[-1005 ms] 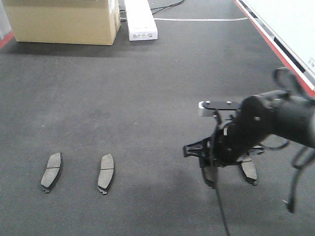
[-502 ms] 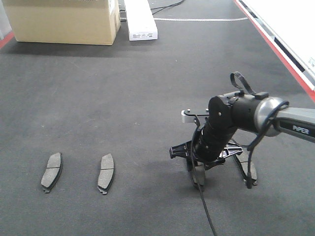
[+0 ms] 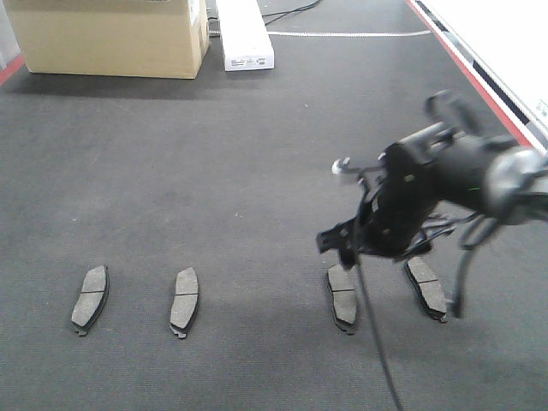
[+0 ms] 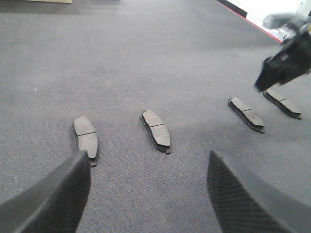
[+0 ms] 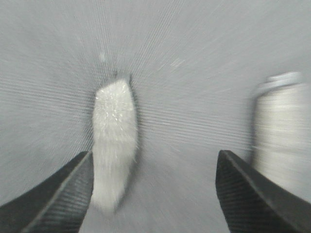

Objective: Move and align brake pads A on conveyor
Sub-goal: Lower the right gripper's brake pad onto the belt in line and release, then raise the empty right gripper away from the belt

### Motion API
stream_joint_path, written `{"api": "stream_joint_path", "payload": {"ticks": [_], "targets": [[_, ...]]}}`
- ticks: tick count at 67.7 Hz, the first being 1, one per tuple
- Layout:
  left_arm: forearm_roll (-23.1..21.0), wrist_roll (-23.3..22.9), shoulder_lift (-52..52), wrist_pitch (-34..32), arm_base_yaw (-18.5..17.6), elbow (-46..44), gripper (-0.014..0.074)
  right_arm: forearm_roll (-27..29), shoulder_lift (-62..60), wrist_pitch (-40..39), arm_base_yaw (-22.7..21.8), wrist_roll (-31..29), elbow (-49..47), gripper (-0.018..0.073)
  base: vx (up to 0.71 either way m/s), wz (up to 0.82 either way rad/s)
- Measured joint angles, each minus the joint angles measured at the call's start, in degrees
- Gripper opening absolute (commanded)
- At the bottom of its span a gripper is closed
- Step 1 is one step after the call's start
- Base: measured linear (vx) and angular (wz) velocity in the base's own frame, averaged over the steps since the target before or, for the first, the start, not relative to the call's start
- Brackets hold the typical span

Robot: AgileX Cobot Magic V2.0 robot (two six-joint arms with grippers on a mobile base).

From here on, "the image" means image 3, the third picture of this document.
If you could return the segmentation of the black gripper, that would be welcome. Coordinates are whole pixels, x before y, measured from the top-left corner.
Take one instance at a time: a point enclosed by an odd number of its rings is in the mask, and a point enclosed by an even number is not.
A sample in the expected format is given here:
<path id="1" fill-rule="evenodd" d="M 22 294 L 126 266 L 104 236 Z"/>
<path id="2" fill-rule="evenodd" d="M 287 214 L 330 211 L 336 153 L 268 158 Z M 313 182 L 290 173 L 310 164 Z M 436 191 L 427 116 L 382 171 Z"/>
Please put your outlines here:
<path id="1" fill-rule="evenodd" d="M 375 166 L 335 160 L 332 173 L 352 176 L 362 196 L 352 218 L 317 234 L 319 253 L 336 251 L 350 269 L 362 254 L 399 260 L 429 252 L 433 239 L 457 223 L 437 217 L 438 205 L 471 207 L 470 138 L 462 131 L 425 128 L 386 147 Z"/>

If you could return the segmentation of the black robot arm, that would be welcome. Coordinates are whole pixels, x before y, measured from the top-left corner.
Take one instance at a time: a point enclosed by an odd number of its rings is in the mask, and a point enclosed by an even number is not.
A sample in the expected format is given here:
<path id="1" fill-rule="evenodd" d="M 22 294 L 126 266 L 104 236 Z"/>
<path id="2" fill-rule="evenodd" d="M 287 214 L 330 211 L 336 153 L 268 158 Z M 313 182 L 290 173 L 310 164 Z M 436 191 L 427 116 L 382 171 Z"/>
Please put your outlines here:
<path id="1" fill-rule="evenodd" d="M 393 260 L 429 253 L 433 241 L 461 223 L 438 217 L 442 201 L 491 224 L 485 241 L 504 225 L 547 216 L 547 159 L 509 136 L 479 137 L 436 124 L 391 145 L 380 155 L 376 187 L 357 169 L 363 195 L 354 217 L 318 233 L 320 253 L 335 250 L 345 269 L 362 254 Z"/>

